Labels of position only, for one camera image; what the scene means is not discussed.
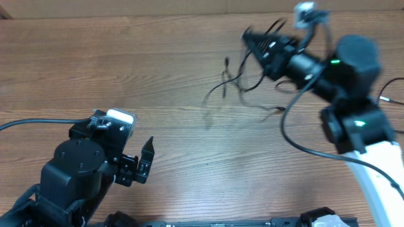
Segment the black cable silver plug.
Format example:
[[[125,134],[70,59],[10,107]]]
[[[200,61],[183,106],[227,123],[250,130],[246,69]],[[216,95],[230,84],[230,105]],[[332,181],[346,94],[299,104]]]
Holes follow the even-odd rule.
[[[403,105],[403,101],[398,100],[397,98],[394,97],[394,95],[388,91],[388,88],[394,83],[398,81],[403,81],[403,77],[397,77],[390,79],[387,81],[383,87],[380,89],[377,98],[376,98],[376,104],[379,105],[380,102],[386,102],[386,103],[392,103],[396,105]]]

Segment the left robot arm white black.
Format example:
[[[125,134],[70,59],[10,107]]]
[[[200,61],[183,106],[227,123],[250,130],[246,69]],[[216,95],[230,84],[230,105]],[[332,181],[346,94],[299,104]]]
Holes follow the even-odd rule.
[[[54,151],[31,186],[1,216],[1,226],[87,226],[113,184],[145,183],[155,155],[153,139],[141,156],[123,153],[129,129],[80,129]]]

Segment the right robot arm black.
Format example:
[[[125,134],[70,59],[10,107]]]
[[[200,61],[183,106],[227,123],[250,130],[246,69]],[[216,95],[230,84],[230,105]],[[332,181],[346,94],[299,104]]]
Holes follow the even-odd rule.
[[[360,35],[339,39],[325,59],[307,52],[316,33],[304,38],[246,32],[244,43],[272,80],[290,79],[300,93],[327,102],[323,132],[357,179],[377,226],[403,225],[403,154],[393,126],[370,96],[381,65],[376,44]]]

